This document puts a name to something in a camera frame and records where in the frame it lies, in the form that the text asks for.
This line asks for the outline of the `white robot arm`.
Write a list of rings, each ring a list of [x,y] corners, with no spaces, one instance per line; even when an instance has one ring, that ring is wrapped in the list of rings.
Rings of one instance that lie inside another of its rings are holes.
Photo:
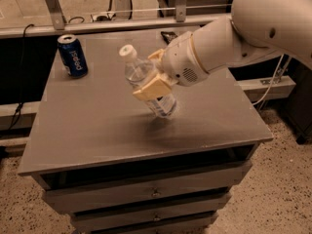
[[[312,0],[233,0],[231,14],[187,31],[149,56],[160,73],[134,90],[140,100],[189,87],[223,67],[286,54],[312,67]]]

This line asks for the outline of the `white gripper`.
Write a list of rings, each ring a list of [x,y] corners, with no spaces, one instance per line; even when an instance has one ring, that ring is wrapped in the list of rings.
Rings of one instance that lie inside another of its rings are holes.
[[[176,83],[189,87],[208,78],[208,73],[196,58],[190,31],[174,39],[165,50],[155,51],[148,59],[161,61],[165,73],[132,77],[133,96],[139,100],[148,101],[166,96],[172,92]]]

